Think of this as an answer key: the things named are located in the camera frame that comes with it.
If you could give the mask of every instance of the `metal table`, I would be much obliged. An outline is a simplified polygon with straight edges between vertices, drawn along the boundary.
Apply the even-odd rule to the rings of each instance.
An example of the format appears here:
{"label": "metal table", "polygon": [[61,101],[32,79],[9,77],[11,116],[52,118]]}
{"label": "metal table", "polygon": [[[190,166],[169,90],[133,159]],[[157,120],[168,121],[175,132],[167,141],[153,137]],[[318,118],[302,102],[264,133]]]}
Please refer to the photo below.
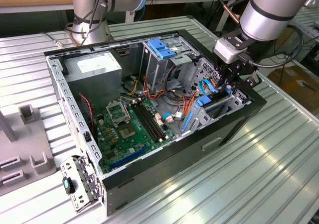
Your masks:
{"label": "metal table", "polygon": [[[125,38],[186,29],[208,49],[216,37],[187,17],[111,26]],[[65,32],[51,33],[66,47]],[[0,39],[0,109],[39,107],[56,166],[76,154],[56,101],[44,35]],[[0,223],[307,223],[319,208],[319,121],[263,77],[265,107],[222,148],[113,215],[96,203],[80,214],[55,174],[0,197]]]}
{"label": "metal table", "polygon": [[313,9],[302,7],[291,24],[296,25],[310,38],[319,38],[319,29],[314,26],[315,21],[319,21],[319,7]]}

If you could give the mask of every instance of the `sticker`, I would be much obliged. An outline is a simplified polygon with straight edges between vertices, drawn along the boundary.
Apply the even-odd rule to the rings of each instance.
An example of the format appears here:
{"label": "sticker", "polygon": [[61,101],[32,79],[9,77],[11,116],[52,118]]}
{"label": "sticker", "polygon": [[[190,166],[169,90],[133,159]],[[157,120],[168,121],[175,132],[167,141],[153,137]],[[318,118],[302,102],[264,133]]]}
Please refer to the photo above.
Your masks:
{"label": "sticker", "polygon": [[307,84],[304,80],[298,80],[297,83],[298,83],[300,86],[305,86],[305,84]]}
{"label": "sticker", "polygon": [[82,73],[99,69],[106,69],[106,72],[110,72],[120,68],[116,60],[109,53],[105,53],[104,56],[98,56],[78,61],[77,64]]}
{"label": "sticker", "polygon": [[297,73],[296,73],[295,71],[293,71],[293,70],[286,70],[286,72],[287,72],[289,75],[291,75],[291,76],[296,76],[296,75],[297,75]]}

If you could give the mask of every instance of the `yellow wire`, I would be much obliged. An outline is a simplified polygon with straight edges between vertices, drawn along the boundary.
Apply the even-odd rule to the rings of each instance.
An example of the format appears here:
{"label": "yellow wire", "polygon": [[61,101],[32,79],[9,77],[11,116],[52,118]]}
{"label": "yellow wire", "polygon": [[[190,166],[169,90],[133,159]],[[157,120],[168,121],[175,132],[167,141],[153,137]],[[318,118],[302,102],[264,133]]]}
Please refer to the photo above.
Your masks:
{"label": "yellow wire", "polygon": [[138,86],[138,82],[139,82],[138,80],[135,81],[134,89],[132,90],[132,92],[128,93],[129,96],[132,96],[135,94],[136,88]]}

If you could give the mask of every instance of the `cardboard box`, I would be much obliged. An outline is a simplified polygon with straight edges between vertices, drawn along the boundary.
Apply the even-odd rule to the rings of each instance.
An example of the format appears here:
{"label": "cardboard box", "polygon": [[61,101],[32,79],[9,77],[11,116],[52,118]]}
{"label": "cardboard box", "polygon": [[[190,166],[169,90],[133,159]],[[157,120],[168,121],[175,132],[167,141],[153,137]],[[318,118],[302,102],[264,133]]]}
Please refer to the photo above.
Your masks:
{"label": "cardboard box", "polygon": [[[282,69],[276,69],[268,78],[278,85]],[[299,66],[286,67],[280,88],[312,114],[319,114],[319,82]]]}

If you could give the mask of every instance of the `open computer tower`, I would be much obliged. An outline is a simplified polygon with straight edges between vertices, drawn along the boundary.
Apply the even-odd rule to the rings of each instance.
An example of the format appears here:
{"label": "open computer tower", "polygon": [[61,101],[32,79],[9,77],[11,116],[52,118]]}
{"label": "open computer tower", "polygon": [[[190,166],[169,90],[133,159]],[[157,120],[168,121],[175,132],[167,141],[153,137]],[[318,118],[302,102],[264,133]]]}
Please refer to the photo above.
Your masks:
{"label": "open computer tower", "polygon": [[187,31],[45,53],[81,155],[61,164],[75,211],[107,215],[224,145],[266,103],[217,87],[213,54]]}

